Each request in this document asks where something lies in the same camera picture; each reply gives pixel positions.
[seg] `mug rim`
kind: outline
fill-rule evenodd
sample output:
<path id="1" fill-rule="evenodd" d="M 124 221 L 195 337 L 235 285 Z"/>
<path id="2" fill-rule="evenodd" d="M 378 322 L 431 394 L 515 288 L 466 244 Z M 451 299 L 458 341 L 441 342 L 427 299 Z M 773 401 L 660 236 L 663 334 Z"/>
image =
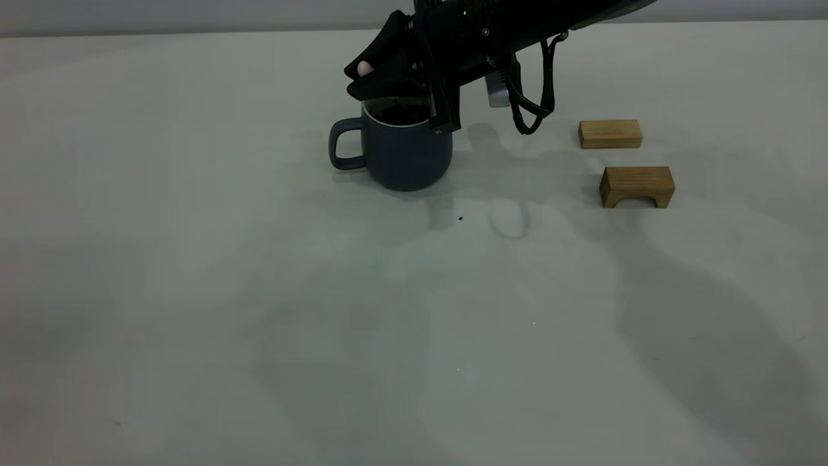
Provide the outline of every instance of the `mug rim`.
<path id="1" fill-rule="evenodd" d="M 368 116 L 368 118 L 372 119 L 375 123 L 381 124 L 382 126 L 386 126 L 388 128 L 415 128 L 415 127 L 420 126 L 422 124 L 428 123 L 428 121 L 431 119 L 431 118 L 426 118 L 426 119 L 422 120 L 420 123 L 414 123 L 414 124 L 404 124 L 404 125 L 388 124 L 388 123 L 384 123 L 382 121 L 379 121 L 378 119 L 374 118 L 373 115 L 371 115 L 371 112 L 368 111 L 368 101 L 367 100 L 365 100 L 363 102 L 362 108 L 363 108 L 363 113 L 366 114 Z"/>

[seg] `mug handle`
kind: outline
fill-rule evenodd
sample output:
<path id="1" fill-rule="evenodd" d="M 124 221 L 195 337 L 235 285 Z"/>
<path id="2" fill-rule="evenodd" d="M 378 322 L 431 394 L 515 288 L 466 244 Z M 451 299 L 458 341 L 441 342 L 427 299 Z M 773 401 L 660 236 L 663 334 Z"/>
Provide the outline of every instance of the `mug handle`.
<path id="1" fill-rule="evenodd" d="M 328 155 L 334 167 L 337 167 L 339 170 L 355 170 L 356 168 L 365 167 L 364 155 L 354 158 L 336 157 L 336 142 L 339 141 L 339 136 L 348 131 L 364 129 L 364 127 L 365 123 L 361 118 L 344 119 L 334 123 L 333 128 L 330 129 L 330 137 L 328 138 Z"/>

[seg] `white wall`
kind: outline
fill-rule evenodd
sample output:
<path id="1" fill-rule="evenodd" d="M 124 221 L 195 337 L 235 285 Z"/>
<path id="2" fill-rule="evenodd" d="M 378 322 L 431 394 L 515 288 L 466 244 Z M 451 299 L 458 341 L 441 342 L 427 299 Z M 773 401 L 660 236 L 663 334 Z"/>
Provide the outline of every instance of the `white wall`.
<path id="1" fill-rule="evenodd" d="M 412 0 L 0 0 L 0 36 L 360 29 Z M 660 0 L 625 22 L 828 18 L 826 0 Z"/>

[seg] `black cable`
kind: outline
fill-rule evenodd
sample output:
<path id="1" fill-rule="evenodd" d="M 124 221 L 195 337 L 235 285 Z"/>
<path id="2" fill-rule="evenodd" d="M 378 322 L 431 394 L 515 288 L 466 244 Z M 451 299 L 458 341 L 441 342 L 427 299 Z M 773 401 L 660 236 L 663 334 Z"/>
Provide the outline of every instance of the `black cable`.
<path id="1" fill-rule="evenodd" d="M 559 42 L 565 41 L 568 36 L 569 31 L 563 31 L 552 39 L 551 46 L 546 39 L 541 41 L 541 53 L 543 54 L 543 93 L 540 105 L 532 103 L 523 95 L 520 63 L 518 63 L 517 58 L 513 60 L 508 72 L 506 87 L 509 91 L 509 103 L 512 106 L 512 116 L 515 126 L 521 134 L 529 135 L 535 133 L 541 127 L 543 119 L 555 111 L 555 82 L 552 69 L 552 64 L 555 60 L 555 46 Z M 526 123 L 524 123 L 521 108 L 535 115 L 535 123 L 531 128 L 527 127 Z"/>

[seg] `rectangular wooden block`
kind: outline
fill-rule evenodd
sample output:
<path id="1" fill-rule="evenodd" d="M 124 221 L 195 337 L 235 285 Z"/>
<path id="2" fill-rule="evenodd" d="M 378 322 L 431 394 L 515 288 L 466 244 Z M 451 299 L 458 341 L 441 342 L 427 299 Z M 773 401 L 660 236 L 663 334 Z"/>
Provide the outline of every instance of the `rectangular wooden block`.
<path id="1" fill-rule="evenodd" d="M 582 121 L 578 136 L 583 149 L 640 148 L 644 139 L 635 119 Z"/>

